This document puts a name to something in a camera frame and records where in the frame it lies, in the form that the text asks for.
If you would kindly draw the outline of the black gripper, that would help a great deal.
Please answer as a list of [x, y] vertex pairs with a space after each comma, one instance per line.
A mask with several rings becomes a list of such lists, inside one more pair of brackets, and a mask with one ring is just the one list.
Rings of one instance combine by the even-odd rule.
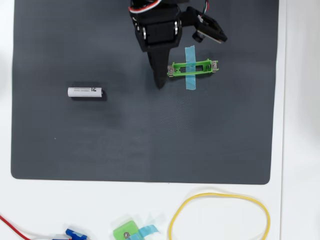
[[168, 78], [170, 50], [179, 38], [180, 8], [178, 2], [131, 2], [128, 10], [135, 36], [143, 52], [147, 52], [156, 87], [164, 87]]

